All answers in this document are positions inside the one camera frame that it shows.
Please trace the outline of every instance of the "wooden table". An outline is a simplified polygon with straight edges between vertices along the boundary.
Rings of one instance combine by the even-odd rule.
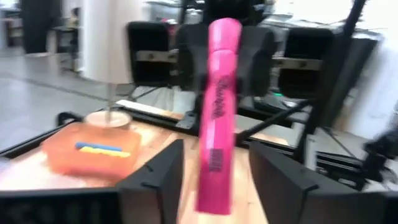
[[[154,108],[151,106],[142,105],[139,103],[133,103],[127,100],[121,100],[117,102],[119,105],[134,108],[136,110],[142,110],[155,114],[161,114],[164,116],[170,116],[172,118],[182,119],[182,114],[175,114],[170,111]],[[197,187],[197,174],[198,174],[198,155],[199,155],[199,144],[198,138],[195,136],[189,136],[182,133],[176,133],[167,129],[151,126],[144,123],[133,122],[131,128],[142,135],[141,144],[141,155],[139,156],[136,168],[139,168],[145,164],[149,159],[159,153],[165,146],[168,146],[171,142],[176,139],[184,140],[184,177],[182,184],[182,191],[180,196],[180,208],[178,213],[179,223],[205,223],[205,224],[224,224],[224,223],[250,223],[250,224],[268,224],[266,216],[262,210],[261,203],[258,199],[256,188],[254,186],[251,171],[249,166],[248,150],[236,148],[234,151],[233,161],[233,209],[232,214],[229,216],[217,216],[207,215],[195,212],[195,194]],[[264,134],[256,134],[255,138],[277,142],[279,144],[287,144],[283,139],[266,136]],[[41,179],[51,179],[55,174],[51,174],[45,163],[45,155],[40,149],[20,156],[13,160],[16,167],[24,167],[24,169],[14,169],[12,176],[18,176],[18,179],[29,178],[28,174],[23,174],[18,170],[29,170],[33,172],[41,173]],[[58,188],[71,188],[71,187],[84,187],[81,186],[81,180],[73,179],[62,179],[63,182],[69,182],[59,186],[52,186]],[[37,183],[37,188],[40,188],[41,183]],[[104,183],[96,183],[98,187],[104,185]]]

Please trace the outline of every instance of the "orange container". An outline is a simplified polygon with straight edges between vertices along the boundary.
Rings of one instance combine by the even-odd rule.
[[[81,152],[77,142],[120,147],[129,157]],[[141,135],[131,130],[99,128],[84,123],[72,123],[42,143],[50,168],[59,174],[92,175],[114,181],[134,172]]]

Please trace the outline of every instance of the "round wooden disc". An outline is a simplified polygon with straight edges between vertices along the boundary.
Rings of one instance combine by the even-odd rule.
[[[94,112],[86,116],[85,123],[102,128],[121,128],[129,129],[131,123],[131,116],[120,112],[111,112],[111,122],[108,122],[108,111]]]

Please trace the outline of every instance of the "yellow label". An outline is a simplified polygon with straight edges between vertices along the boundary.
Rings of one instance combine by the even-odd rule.
[[[80,152],[89,152],[89,153],[94,153],[94,154],[105,154],[108,156],[116,156],[116,157],[122,157],[122,158],[126,158],[126,157],[130,156],[130,153],[128,153],[128,152],[118,152],[118,151],[98,149],[98,148],[93,148],[93,147],[88,147],[88,146],[81,148],[79,151]]]

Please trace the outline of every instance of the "white pillar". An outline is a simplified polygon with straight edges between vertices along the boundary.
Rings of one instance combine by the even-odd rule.
[[[144,21],[144,0],[84,0],[82,76],[99,82],[131,82],[126,25]]]

